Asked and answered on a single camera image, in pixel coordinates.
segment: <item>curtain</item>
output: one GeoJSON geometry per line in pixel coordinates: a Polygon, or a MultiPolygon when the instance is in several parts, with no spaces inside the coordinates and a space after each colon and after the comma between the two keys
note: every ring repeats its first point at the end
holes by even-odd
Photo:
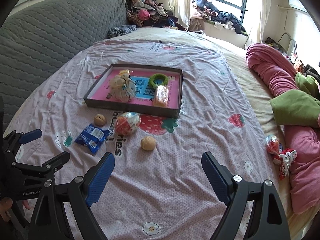
{"type": "Polygon", "coordinates": [[[184,28],[188,28],[190,24],[190,4],[191,0],[169,0],[173,15],[178,18],[178,23],[184,28]]]}
{"type": "Polygon", "coordinates": [[[263,43],[263,33],[270,12],[271,0],[248,0],[247,4],[249,8],[247,7],[248,12],[246,13],[250,15],[247,19],[250,19],[252,28],[244,46],[245,49],[253,43],[263,43]]]}

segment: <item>metal bolt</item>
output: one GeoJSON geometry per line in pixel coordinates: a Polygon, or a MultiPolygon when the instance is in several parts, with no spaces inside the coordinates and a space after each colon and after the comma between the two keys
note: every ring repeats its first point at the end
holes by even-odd
{"type": "Polygon", "coordinates": [[[267,186],[272,186],[272,181],[267,179],[267,180],[265,181],[265,184],[266,184],[267,186]]]}
{"type": "Polygon", "coordinates": [[[45,186],[45,187],[50,187],[50,186],[51,186],[51,181],[47,180],[47,181],[44,183],[44,186],[45,186]]]}
{"type": "Polygon", "coordinates": [[[80,183],[81,181],[83,181],[83,178],[81,176],[75,178],[76,183],[80,183]]]}
{"type": "Polygon", "coordinates": [[[240,182],[242,180],[242,178],[239,175],[235,175],[235,176],[233,176],[233,180],[236,182],[240,182]]]}

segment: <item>green fuzzy ring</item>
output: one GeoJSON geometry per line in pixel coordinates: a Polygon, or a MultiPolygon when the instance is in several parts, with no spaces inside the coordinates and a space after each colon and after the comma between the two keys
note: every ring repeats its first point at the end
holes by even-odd
{"type": "Polygon", "coordinates": [[[154,74],[149,78],[149,86],[156,89],[157,86],[167,85],[169,83],[169,78],[163,74],[154,74]],[[161,79],[163,82],[160,85],[155,84],[155,80],[161,79]]]}

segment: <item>beige bed sheet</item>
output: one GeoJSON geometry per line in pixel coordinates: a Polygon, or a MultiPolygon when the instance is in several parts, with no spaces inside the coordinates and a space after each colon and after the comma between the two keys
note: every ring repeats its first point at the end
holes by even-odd
{"type": "MultiPolygon", "coordinates": [[[[272,95],[268,87],[262,82],[258,75],[249,70],[247,67],[244,49],[238,48],[229,42],[221,41],[206,35],[196,33],[187,33],[171,29],[162,28],[140,28],[137,31],[114,38],[116,40],[150,40],[163,42],[171,42],[175,44],[185,44],[190,46],[197,46],[201,48],[208,48],[221,51],[227,59],[233,73],[237,76],[237,81],[241,85],[242,90],[247,95],[248,100],[259,120],[260,125],[265,135],[276,134],[283,142],[283,132],[276,126],[273,118],[273,112],[269,103],[272,95]]],[[[15,114],[13,120],[19,115],[19,111],[15,114]]],[[[295,215],[292,211],[290,184],[288,177],[279,183],[280,197],[284,210],[286,212],[291,238],[295,239],[297,234],[310,223],[320,207],[313,207],[301,215],[295,215]]]]}

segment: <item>headboard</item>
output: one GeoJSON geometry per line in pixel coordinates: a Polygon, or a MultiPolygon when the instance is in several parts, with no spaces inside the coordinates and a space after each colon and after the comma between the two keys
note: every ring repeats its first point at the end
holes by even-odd
{"type": "Polygon", "coordinates": [[[0,29],[4,128],[48,77],[126,23],[125,0],[46,0],[7,18],[0,29]]]}

